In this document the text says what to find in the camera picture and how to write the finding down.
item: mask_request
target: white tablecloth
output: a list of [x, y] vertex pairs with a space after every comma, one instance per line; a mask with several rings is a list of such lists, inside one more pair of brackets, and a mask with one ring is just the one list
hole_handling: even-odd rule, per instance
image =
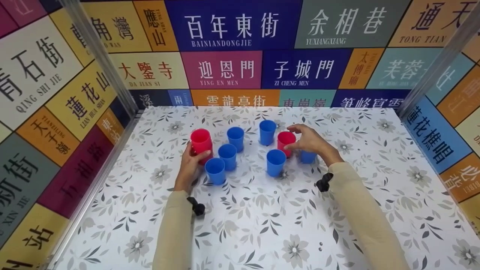
[[193, 224], [193, 270], [368, 269], [356, 236], [330, 193], [313, 184], [322, 161], [289, 159], [279, 178], [265, 173], [258, 125], [315, 128], [363, 178], [395, 230], [412, 269], [478, 269], [479, 239], [392, 110], [327, 108], [148, 108], [86, 213], [57, 269], [131, 270], [152, 266], [158, 228], [195, 128], [214, 151], [231, 126], [245, 150], [224, 186], [205, 175], [193, 196], [206, 205]]

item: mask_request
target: hand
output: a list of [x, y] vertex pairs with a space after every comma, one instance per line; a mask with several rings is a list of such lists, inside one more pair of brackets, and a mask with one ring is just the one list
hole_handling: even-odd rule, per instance
[[198, 155], [192, 149], [192, 143], [188, 142], [185, 151], [181, 156], [181, 165], [173, 191], [184, 190], [188, 194], [192, 191], [192, 182], [195, 180], [195, 173], [200, 167], [198, 162], [210, 155], [211, 151], [205, 151]]
[[304, 124], [295, 124], [287, 127], [290, 132], [301, 133], [300, 140], [285, 146], [285, 149], [300, 149], [312, 153], [317, 153], [324, 161], [327, 167], [337, 162], [344, 162], [340, 153], [335, 147], [323, 139], [314, 129]]

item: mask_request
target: red plastic cup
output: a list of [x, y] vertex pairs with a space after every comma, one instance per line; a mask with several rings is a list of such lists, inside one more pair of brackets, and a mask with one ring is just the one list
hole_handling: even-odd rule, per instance
[[[190, 134], [190, 140], [192, 141], [192, 148], [195, 153], [200, 154], [208, 150], [212, 151], [212, 138], [210, 137], [210, 132], [208, 132], [208, 130], [204, 128], [194, 130], [192, 134]], [[205, 163], [212, 157], [213, 151], [208, 157], [204, 158], [199, 163], [205, 165]]]
[[297, 138], [295, 137], [295, 134], [293, 134], [292, 132], [282, 131], [277, 136], [276, 148], [278, 150], [282, 150], [287, 156], [287, 158], [289, 158], [292, 151], [285, 150], [284, 147], [285, 145], [293, 144], [296, 140]]

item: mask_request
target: sleeve cuff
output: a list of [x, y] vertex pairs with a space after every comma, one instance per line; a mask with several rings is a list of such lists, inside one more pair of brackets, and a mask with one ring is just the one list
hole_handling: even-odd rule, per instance
[[192, 204], [187, 200], [188, 194], [184, 190], [174, 191], [167, 201], [167, 208], [192, 209]]

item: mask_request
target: left hand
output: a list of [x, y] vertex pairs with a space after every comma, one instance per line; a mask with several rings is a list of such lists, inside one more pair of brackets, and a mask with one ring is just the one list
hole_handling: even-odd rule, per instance
[[187, 143], [187, 148], [181, 156], [181, 165], [177, 179], [175, 180], [175, 187], [173, 191], [184, 190], [187, 194], [190, 194], [192, 189], [192, 182], [195, 180], [195, 173], [200, 167], [198, 162], [208, 157], [211, 151], [205, 151], [198, 155], [192, 149], [192, 143]]

